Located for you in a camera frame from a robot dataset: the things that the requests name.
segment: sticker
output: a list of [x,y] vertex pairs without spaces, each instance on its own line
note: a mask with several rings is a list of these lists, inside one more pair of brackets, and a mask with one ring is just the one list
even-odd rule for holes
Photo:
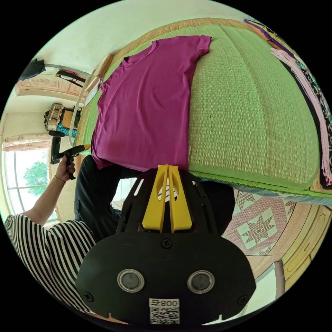
[[151,324],[180,324],[180,300],[178,298],[150,298]]

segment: bed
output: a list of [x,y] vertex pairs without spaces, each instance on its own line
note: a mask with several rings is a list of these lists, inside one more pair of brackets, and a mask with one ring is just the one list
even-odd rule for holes
[[[157,28],[113,55],[103,81],[125,56],[179,35],[212,36],[191,89],[190,172],[262,196],[331,205],[332,190],[320,185],[319,141],[308,105],[248,24],[206,18]],[[100,95],[83,108],[72,145],[90,144]]]

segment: curtain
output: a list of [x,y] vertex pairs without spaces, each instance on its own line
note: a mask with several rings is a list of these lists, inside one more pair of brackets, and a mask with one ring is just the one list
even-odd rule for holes
[[30,151],[50,149],[52,137],[48,133],[26,134],[7,137],[3,140],[3,151]]

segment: striped shirt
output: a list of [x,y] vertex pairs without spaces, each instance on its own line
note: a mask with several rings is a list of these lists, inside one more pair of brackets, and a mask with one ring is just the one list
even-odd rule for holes
[[95,245],[85,223],[68,220],[47,230],[18,214],[6,219],[5,228],[25,267],[52,296],[91,313],[75,285],[83,258]]

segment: magenta t-shirt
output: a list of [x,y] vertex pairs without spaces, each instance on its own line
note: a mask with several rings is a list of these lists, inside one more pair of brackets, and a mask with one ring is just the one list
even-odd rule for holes
[[169,164],[188,170],[191,83],[211,37],[154,40],[122,60],[101,85],[91,152],[99,169],[119,164],[146,171]]

